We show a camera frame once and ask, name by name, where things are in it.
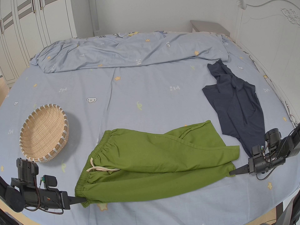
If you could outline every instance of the woven bamboo basket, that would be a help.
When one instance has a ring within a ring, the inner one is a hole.
[[[28,160],[47,162],[62,150],[68,137],[65,112],[56,104],[46,104],[33,111],[24,122],[20,133],[20,148]]]

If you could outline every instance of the wooden floor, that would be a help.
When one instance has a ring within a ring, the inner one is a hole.
[[[5,99],[6,95],[9,92],[9,88],[6,85],[3,78],[0,78],[0,106]],[[23,223],[24,225],[39,225],[38,223],[30,220],[28,217],[26,217],[23,213],[16,213],[13,210],[11,210],[9,207],[7,207],[1,200],[0,200],[0,208],[5,211],[9,212],[14,218],[16,218],[18,221]],[[247,225],[260,225],[263,222],[269,221],[271,219],[276,219],[276,209],[273,208],[270,212],[266,213],[265,215],[257,218],[256,220],[248,223]]]

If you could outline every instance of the carved floral ornament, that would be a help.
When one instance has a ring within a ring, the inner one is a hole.
[[[292,24],[298,24],[300,26],[300,17],[292,9],[282,8],[282,13],[288,18]]]

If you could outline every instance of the headboard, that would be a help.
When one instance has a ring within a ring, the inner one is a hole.
[[[300,0],[237,0],[233,41],[300,122]]]

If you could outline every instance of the nightstand top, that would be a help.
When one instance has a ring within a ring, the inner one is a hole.
[[[220,24],[216,22],[205,22],[197,20],[191,20],[190,22],[193,26],[193,29],[195,29],[196,32],[215,32],[223,33],[226,36],[230,35],[230,32],[228,32],[225,28],[223,28]]]

